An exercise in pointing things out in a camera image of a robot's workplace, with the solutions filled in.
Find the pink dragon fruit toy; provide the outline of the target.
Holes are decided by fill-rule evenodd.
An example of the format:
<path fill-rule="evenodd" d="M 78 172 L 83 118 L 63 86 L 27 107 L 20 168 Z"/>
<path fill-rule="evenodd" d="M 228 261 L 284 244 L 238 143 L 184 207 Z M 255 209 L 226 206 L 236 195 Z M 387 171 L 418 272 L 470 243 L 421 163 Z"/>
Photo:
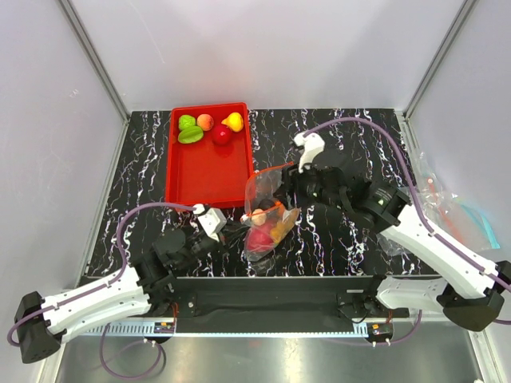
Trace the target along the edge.
<path fill-rule="evenodd" d="M 273 227 L 273 223 L 266 222 L 249 229 L 245 241 L 247 257 L 250 259 L 260 259 L 273 250 L 274 240 L 271 237 Z"/>

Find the small pink white toy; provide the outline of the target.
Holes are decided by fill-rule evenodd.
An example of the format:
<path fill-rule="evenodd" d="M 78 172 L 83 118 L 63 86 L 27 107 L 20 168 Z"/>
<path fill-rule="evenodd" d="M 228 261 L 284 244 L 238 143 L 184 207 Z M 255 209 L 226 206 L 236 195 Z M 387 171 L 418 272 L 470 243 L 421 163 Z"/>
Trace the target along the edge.
<path fill-rule="evenodd" d="M 252 224 L 257 227 L 264 225 L 267 221 L 266 211 L 259 209 L 259 208 L 255 209 L 252 212 L 251 221 L 252 221 Z"/>

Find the clear bag orange zipper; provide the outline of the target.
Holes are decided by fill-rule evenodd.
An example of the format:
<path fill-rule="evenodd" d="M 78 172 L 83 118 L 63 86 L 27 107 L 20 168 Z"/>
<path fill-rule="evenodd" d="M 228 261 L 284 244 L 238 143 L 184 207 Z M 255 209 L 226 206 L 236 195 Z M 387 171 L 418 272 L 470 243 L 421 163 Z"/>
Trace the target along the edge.
<path fill-rule="evenodd" d="M 291 210 L 296 207 L 291 205 L 291 202 L 287 200 L 287 189 L 283 180 L 283 174 L 286 170 L 291 167 L 291 164 L 283 164 L 279 166 L 274 166 L 270 168 L 265 168 L 259 172 L 254 173 L 249 177 L 246 186 L 245 186 L 245 201 L 244 201 L 244 215 L 241 218 L 241 222 L 250 228 L 255 225 L 252 224 L 251 216 L 252 212 L 258 208 L 259 202 L 262 199 L 274 199 L 277 203 L 280 202 L 283 206 L 285 206 L 286 210 Z M 267 221 L 273 224 L 276 223 L 279 218 L 279 214 L 274 209 L 270 211 L 266 211 L 267 213 Z M 245 241 L 248 236 L 248 233 L 244 240 L 244 253 L 247 257 L 247 253 L 245 251 Z M 256 263 L 262 260 L 264 257 L 260 259 L 250 259 L 247 257 L 247 260 L 250 263 Z"/>

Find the dark mangosteen toy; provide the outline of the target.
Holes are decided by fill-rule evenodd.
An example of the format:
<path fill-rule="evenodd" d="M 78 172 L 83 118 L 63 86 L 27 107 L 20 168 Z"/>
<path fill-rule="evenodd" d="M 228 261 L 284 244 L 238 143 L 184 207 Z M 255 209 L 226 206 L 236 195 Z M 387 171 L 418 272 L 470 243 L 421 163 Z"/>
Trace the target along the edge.
<path fill-rule="evenodd" d="M 262 211 L 270 211 L 274 209 L 276 206 L 276 201 L 274 199 L 262 199 L 259 202 L 258 208 Z"/>

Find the orange ginger root toy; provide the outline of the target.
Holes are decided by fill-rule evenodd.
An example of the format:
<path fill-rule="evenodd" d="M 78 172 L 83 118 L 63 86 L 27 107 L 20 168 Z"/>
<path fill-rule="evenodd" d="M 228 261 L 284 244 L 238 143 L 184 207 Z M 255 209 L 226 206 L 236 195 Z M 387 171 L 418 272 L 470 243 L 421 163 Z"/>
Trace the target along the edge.
<path fill-rule="evenodd" d="M 275 244 L 280 243 L 288 234 L 288 232 L 295 226 L 295 222 L 298 219 L 300 210 L 294 208 L 284 210 L 283 214 L 279 216 L 276 223 L 270 230 L 270 236 Z"/>

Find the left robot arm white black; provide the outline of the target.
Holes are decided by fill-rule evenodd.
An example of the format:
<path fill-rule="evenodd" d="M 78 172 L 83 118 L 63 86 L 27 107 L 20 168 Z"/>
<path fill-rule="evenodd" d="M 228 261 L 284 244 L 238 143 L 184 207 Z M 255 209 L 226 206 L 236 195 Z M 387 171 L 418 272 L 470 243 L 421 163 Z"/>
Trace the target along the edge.
<path fill-rule="evenodd" d="M 53 297 L 26 294 L 14 317 L 22 362 L 44 360 L 62 344 L 109 322 L 164 316 L 175 302 L 177 275 L 208 257 L 226 255 L 246 232 L 239 223 L 227 223 L 211 235 L 203 229 L 169 229 L 124 270 Z"/>

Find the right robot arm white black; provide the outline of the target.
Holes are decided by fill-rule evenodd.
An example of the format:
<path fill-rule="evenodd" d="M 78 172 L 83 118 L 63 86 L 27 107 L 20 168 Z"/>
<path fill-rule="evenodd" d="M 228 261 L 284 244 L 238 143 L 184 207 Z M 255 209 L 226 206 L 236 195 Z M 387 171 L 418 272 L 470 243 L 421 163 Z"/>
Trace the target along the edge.
<path fill-rule="evenodd" d="M 293 164 L 282 171 L 275 192 L 286 207 L 322 204 L 341 211 L 359 226 L 404 247 L 431 267 L 437 279 L 377 277 L 362 297 L 372 316 L 387 310 L 441 312 L 465 330 L 480 332 L 499 318 L 510 287 L 510 263 L 490 261 L 438 225 L 398 188 L 363 179 L 345 168 Z"/>

